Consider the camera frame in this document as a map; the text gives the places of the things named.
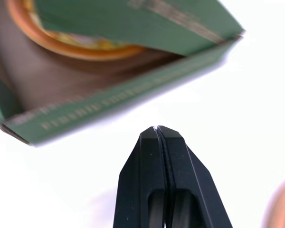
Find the green box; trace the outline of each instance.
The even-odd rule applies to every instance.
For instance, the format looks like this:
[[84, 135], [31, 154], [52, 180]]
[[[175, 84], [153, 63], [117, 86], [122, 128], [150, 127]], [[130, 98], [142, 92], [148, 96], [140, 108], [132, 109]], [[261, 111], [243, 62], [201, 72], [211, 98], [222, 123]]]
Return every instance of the green box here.
[[222, 60], [242, 27], [216, 0], [35, 0], [47, 30], [149, 49], [86, 62], [30, 41], [0, 1], [0, 128], [36, 144], [176, 85]]

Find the blurry orange object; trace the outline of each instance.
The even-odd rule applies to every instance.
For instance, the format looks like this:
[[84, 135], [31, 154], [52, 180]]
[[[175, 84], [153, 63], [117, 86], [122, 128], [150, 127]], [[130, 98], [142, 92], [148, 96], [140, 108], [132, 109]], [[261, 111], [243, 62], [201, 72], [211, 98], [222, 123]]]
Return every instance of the blurry orange object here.
[[33, 0], [7, 0], [9, 12], [19, 28], [40, 46], [58, 54], [95, 61], [116, 60], [136, 55], [144, 47], [105, 38], [46, 31], [34, 10]]
[[285, 186], [271, 208], [266, 228], [285, 228]]

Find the orange circular object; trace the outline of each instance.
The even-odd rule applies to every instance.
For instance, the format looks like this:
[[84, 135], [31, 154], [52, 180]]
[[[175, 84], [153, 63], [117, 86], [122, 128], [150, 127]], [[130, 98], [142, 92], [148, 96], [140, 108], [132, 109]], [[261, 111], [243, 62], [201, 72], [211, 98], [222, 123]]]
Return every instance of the orange circular object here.
[[146, 48], [126, 45], [113, 50], [97, 50], [71, 45], [56, 39], [55, 32], [42, 30], [30, 15], [33, 1], [7, 0], [7, 6], [15, 23], [31, 40], [58, 54], [82, 60], [108, 61], [130, 57], [143, 52]]
[[266, 228], [285, 228], [285, 185], [276, 196]]

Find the white surface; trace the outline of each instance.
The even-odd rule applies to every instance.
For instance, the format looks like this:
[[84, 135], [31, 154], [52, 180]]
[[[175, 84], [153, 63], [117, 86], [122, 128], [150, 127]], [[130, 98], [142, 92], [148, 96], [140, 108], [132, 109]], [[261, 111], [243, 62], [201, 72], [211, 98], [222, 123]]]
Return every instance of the white surface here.
[[235, 228], [261, 227], [285, 180], [285, 0], [224, 0], [247, 30], [220, 69], [40, 148], [0, 131], [0, 228], [111, 228], [139, 133], [179, 131]]

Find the brown surface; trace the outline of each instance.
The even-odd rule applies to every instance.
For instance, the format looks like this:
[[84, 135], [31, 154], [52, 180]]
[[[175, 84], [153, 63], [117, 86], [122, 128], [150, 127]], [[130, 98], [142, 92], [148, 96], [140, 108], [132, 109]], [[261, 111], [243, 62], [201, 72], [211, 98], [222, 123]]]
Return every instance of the brown surface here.
[[276, 197], [266, 228], [285, 228], [285, 185]]
[[[18, 29], [4, 0], [0, 0], [0, 56], [27, 110], [91, 95], [180, 59], [158, 50], [110, 62], [87, 62], [54, 54]], [[7, 79], [3, 71], [0, 75]]]

